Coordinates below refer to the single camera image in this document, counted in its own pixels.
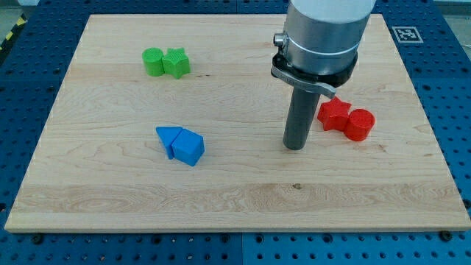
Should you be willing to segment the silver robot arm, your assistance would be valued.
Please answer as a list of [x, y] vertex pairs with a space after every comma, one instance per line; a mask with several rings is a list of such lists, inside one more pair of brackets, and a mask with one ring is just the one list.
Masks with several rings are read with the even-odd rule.
[[333, 98], [350, 78], [375, 0], [291, 0], [271, 73], [303, 92]]

